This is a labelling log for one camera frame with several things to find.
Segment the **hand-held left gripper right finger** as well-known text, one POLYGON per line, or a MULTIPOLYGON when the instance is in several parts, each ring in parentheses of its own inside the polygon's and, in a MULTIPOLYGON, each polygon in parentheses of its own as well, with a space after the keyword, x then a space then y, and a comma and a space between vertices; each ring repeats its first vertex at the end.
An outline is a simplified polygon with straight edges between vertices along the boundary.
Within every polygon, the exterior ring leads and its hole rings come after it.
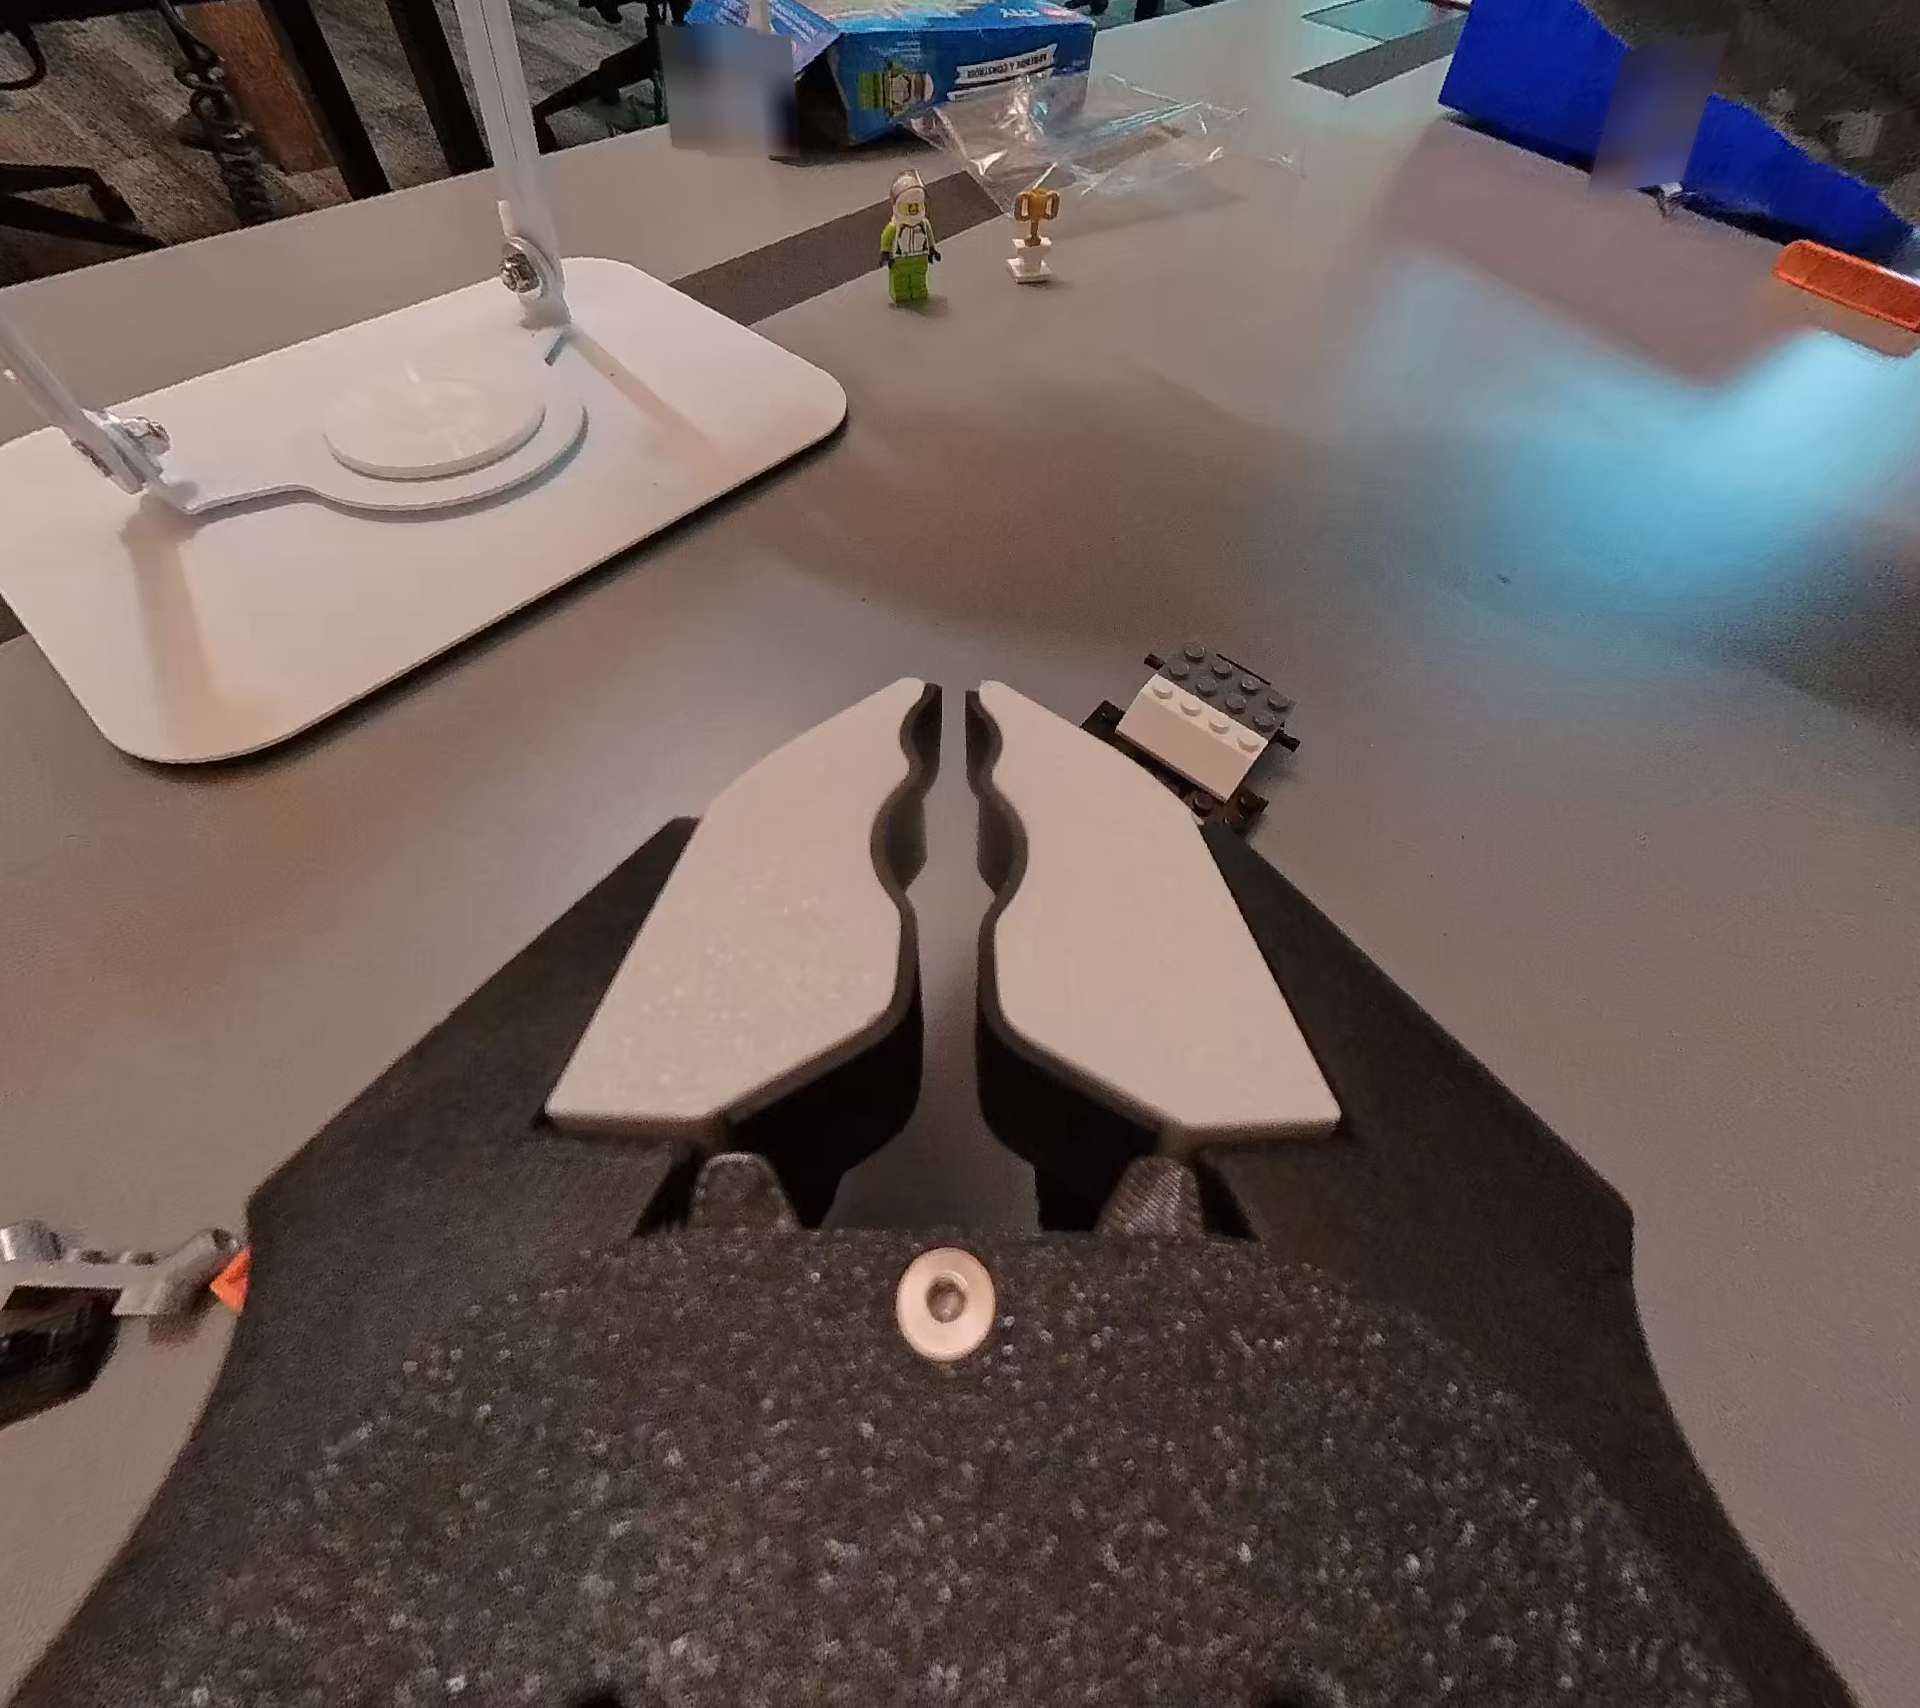
POLYGON ((1005 682, 967 694, 980 1002, 1163 1150, 1321 1140, 1340 1104, 1191 811, 1005 682))

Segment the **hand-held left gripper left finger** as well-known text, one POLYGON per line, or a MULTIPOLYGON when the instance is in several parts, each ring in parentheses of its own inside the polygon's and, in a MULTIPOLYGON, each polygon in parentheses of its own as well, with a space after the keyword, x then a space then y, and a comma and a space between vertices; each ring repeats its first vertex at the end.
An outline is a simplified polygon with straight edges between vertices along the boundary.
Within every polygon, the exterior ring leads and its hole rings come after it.
POLYGON ((893 680, 712 801, 546 1096, 552 1127, 716 1146, 900 1027, 942 725, 938 684, 893 680))

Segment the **black lego chassis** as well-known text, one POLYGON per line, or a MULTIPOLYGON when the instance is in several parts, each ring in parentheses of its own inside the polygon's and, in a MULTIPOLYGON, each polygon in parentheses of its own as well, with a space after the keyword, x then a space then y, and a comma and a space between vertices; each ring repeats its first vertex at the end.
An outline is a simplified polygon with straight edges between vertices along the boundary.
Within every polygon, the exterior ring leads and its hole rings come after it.
POLYGON ((1260 773, 1302 742, 1294 702, 1260 671, 1203 642, 1141 658, 1140 688, 1079 730, 1163 787, 1202 829, 1250 838, 1268 808, 1260 773))

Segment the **lime green lego minifigure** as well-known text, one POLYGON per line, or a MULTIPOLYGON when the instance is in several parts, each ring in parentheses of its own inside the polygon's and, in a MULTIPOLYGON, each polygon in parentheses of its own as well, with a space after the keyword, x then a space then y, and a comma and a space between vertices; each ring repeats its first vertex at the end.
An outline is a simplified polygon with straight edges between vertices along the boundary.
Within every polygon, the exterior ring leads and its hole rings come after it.
POLYGON ((932 269, 942 261, 942 246, 932 220, 928 186, 911 169, 890 182, 890 208, 880 230, 877 261, 887 304, 924 306, 932 298, 932 269))

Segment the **blue lego box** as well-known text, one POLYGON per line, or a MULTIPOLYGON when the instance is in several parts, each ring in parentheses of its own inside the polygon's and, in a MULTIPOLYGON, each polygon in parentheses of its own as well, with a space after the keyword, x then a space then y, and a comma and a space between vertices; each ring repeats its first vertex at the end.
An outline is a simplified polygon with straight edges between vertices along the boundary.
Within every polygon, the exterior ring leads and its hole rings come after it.
POLYGON ((883 143, 947 102, 1091 67, 1055 0, 691 0, 661 30, 672 146, 800 159, 883 143))

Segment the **white book stand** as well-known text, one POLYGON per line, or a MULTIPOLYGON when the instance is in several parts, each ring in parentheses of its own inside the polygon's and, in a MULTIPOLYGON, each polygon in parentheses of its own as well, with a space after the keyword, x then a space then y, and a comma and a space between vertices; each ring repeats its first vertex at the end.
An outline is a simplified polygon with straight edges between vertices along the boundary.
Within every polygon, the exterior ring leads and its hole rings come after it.
POLYGON ((497 267, 89 406, 3 323, 2 589, 99 737, 276 749, 821 447, 843 386, 679 288, 564 256, 510 0, 452 0, 497 267))

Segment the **clear plastic bag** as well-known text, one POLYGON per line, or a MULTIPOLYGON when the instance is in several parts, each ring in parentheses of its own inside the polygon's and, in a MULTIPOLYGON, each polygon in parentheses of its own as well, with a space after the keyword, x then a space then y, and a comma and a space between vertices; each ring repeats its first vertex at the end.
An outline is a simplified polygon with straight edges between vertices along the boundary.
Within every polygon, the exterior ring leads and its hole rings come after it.
POLYGON ((904 127, 956 161, 992 205, 1160 192, 1240 146, 1246 113, 1109 75, 1035 75, 926 105, 904 127))

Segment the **blue plastic bin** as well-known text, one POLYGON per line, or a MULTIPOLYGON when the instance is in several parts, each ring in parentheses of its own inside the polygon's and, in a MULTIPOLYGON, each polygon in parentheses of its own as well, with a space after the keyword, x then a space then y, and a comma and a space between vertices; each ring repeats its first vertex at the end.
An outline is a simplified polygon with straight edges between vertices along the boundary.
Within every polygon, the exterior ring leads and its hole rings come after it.
POLYGON ((1779 243, 1874 262, 1907 246, 1884 199, 1722 98, 1718 37, 1631 47, 1577 0, 1472 0, 1440 105, 1615 191, 1674 191, 1779 243))

